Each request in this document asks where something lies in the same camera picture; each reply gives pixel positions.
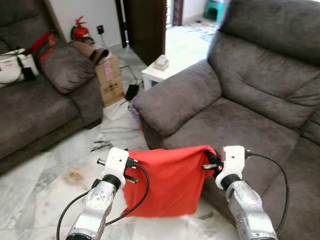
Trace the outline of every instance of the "green stool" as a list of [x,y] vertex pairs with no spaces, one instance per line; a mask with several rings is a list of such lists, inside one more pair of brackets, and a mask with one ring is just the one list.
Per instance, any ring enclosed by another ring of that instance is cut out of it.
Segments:
[[225,9],[225,3],[223,0],[208,0],[205,6],[204,10],[204,18],[208,19],[209,18],[209,10],[210,9],[216,9],[217,14],[216,14],[216,22],[220,23],[222,14]]

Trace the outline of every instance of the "wall socket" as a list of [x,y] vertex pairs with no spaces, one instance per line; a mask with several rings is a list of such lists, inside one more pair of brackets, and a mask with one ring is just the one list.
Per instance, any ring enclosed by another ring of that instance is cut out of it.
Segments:
[[97,26],[96,30],[98,31],[98,34],[103,34],[105,32],[103,25]]

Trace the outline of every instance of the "cardboard box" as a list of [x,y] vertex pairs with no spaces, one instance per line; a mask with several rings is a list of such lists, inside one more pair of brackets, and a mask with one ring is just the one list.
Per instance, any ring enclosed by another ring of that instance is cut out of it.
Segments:
[[112,55],[109,59],[103,59],[102,63],[95,67],[96,75],[99,80],[99,84],[102,86],[107,82],[119,77],[121,75],[119,69],[119,61],[115,55]]
[[121,80],[121,76],[108,81],[100,86],[103,105],[105,107],[114,104],[115,102],[125,97],[125,92]]

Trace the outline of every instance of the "white bag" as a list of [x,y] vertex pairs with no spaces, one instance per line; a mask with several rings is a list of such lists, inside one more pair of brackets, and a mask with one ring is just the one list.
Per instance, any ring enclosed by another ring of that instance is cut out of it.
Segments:
[[0,88],[24,80],[24,75],[22,74],[17,57],[21,60],[24,68],[31,68],[35,76],[39,75],[32,55],[25,56],[20,54],[24,51],[25,49],[21,48],[0,54]]

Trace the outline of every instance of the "sofa backrest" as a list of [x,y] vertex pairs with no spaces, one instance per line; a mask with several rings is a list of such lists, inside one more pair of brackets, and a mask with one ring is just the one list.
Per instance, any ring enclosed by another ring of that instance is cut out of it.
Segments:
[[[45,0],[0,0],[0,37],[13,48],[29,48],[48,31],[54,30]],[[0,54],[8,48],[0,41]]]
[[319,2],[230,0],[208,62],[224,97],[320,144]]

